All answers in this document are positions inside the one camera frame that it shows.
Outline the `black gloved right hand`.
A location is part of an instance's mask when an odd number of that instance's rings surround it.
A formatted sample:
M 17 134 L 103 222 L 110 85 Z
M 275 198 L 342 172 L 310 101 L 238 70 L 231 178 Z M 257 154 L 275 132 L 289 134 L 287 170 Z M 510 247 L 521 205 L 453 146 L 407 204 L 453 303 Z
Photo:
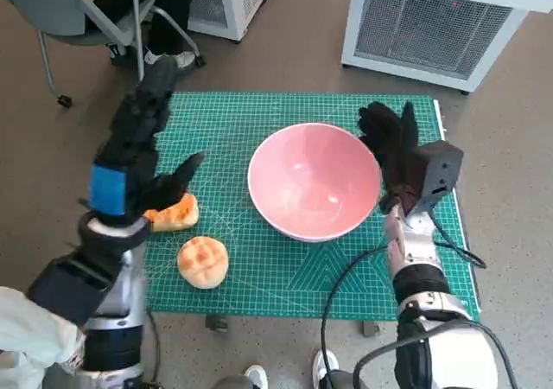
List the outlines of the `black gloved right hand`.
M 410 159 L 418 146 L 419 131 L 414 106 L 404 104 L 402 113 L 378 101 L 359 108 L 359 140 L 371 151 L 381 170 L 384 195 L 378 207 L 388 214 L 399 205 L 404 215 L 425 214 L 415 182 L 410 179 Z

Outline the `black left hand blue tape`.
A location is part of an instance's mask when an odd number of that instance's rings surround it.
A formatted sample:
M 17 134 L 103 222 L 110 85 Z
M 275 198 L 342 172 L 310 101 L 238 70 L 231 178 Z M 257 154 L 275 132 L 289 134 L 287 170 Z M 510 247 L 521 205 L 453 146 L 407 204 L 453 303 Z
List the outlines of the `black left hand blue tape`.
M 149 210 L 173 206 L 187 192 L 204 153 L 189 156 L 171 174 L 156 173 L 156 134 L 167 125 L 177 72 L 176 60 L 164 55 L 123 98 L 110 135 L 94 157 L 88 212 L 79 226 L 92 219 L 116 228 L 130 226 Z

